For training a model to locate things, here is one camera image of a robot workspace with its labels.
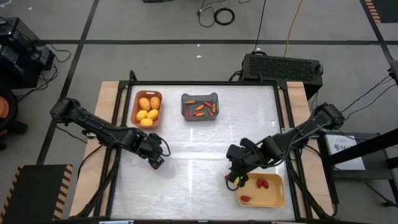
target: orange tray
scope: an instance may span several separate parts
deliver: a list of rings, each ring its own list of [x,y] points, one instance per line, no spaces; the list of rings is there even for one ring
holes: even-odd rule
[[[284,182],[278,174],[249,173],[249,180],[244,187],[236,191],[238,201],[245,207],[273,207],[282,208],[285,205]],[[257,180],[266,180],[269,188],[257,188]],[[250,201],[243,202],[241,196],[251,197]]]
[[[141,110],[141,107],[139,106],[139,99],[142,97],[147,98],[148,100],[150,100],[151,97],[153,96],[157,96],[160,99],[160,106],[159,106],[159,115],[158,117],[154,120],[153,125],[147,126],[147,125],[141,125],[139,123],[139,121],[137,121],[136,119],[136,114],[138,113],[139,110]],[[134,104],[132,106],[132,113],[131,113],[131,123],[135,126],[137,126],[138,128],[143,128],[143,129],[155,129],[160,122],[160,115],[162,114],[162,102],[163,102],[163,98],[162,98],[162,94],[159,93],[158,91],[152,91],[152,90],[141,90],[138,91],[136,94],[136,98],[134,99]]]

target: concrete floor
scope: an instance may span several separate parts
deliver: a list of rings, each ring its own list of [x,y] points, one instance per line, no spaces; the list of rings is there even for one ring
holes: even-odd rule
[[[285,40],[298,4],[299,0],[268,0],[260,39]],[[0,153],[3,170],[0,198],[6,198],[19,165],[37,162],[50,124],[49,110],[60,97],[67,76],[72,78],[67,96],[79,99],[82,106],[94,111],[101,82],[126,80],[130,69],[139,80],[223,81],[238,70],[244,54],[254,47],[238,40],[255,40],[262,1],[238,4],[237,0],[231,0],[236,20],[230,26],[216,24],[211,28],[198,24],[196,12],[200,5],[201,0],[175,0],[162,4],[144,4],[141,0],[19,0],[0,8],[2,16],[19,16],[41,39],[55,43],[70,40],[55,46],[72,52],[71,59],[56,63],[59,76],[48,89],[37,91],[20,103],[19,119],[29,125],[29,130],[23,136],[9,136],[4,140],[9,147]],[[201,20],[208,24],[211,17],[204,13]],[[384,40],[398,40],[398,24],[378,24],[376,28]],[[79,43],[80,39],[135,41],[84,44]],[[343,108],[387,76],[389,66],[380,45],[364,41],[378,39],[359,0],[304,0],[290,39],[315,40],[290,45],[286,56],[321,61],[325,73],[319,102],[326,101]],[[181,41],[155,44],[141,40]],[[346,40],[362,42],[348,45]],[[269,55],[283,56],[283,45],[264,43],[258,46],[261,50]],[[394,58],[398,58],[398,46],[389,45],[388,49]],[[372,101],[387,86],[381,86],[363,98],[355,108]],[[371,107],[353,115],[342,130],[384,133],[396,128],[396,94],[398,89],[391,88]],[[80,134],[81,128],[72,125],[68,130]],[[84,144],[56,130],[45,164],[78,167],[84,149]],[[398,153],[390,150],[389,155],[398,156]],[[382,207],[381,200],[362,183],[348,180],[336,183],[341,202],[337,217],[341,220],[398,223],[396,208]],[[75,184],[76,175],[64,215],[68,213]],[[374,181],[373,184],[392,199],[386,181]]]

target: small red pepper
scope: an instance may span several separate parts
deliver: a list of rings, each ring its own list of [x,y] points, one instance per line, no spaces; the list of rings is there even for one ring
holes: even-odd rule
[[[263,181],[262,181],[262,186],[263,186],[265,189],[268,189],[268,188],[269,188],[269,184],[268,184],[268,182],[267,182],[266,180],[263,180]]]
[[[210,108],[213,108],[213,105],[211,105],[210,103],[204,102],[204,104]]]
[[[257,188],[261,188],[262,187],[262,180],[257,180]]]
[[[244,202],[249,202],[250,199],[251,199],[251,197],[245,196],[245,195],[243,195],[243,196],[241,197],[241,200],[244,201]]]

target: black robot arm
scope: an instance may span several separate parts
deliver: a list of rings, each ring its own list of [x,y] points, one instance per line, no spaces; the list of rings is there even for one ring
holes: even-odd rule
[[[315,109],[313,116],[306,122],[284,134],[268,136],[257,144],[247,138],[241,146],[230,145],[226,157],[231,161],[228,181],[243,187],[247,173],[262,167],[274,167],[285,161],[291,148],[303,148],[308,138],[322,128],[337,129],[343,125],[344,116],[334,105],[324,103]]]
[[[164,162],[161,157],[163,149],[160,146],[162,139],[158,135],[147,135],[137,128],[116,127],[82,108],[75,99],[59,100],[50,113],[56,123],[66,126],[75,123],[95,134],[99,143],[106,147],[125,149],[148,159],[154,169],[158,169]]]

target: mango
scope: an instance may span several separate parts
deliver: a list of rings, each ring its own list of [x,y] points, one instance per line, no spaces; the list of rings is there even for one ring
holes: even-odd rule
[[[160,108],[160,98],[157,96],[153,96],[150,98],[150,107],[152,109],[159,110]]]
[[[148,114],[148,111],[146,111],[146,110],[138,111],[138,113],[136,115],[137,121],[141,121],[142,119],[147,118],[147,114]]]
[[[157,117],[159,116],[159,111],[158,110],[151,110],[148,115],[147,118],[151,119],[151,120],[155,120]]]
[[[150,103],[147,98],[145,97],[140,98],[138,103],[143,110],[150,110]]]
[[[145,126],[153,125],[154,121],[149,118],[144,118],[141,120],[140,124]]]

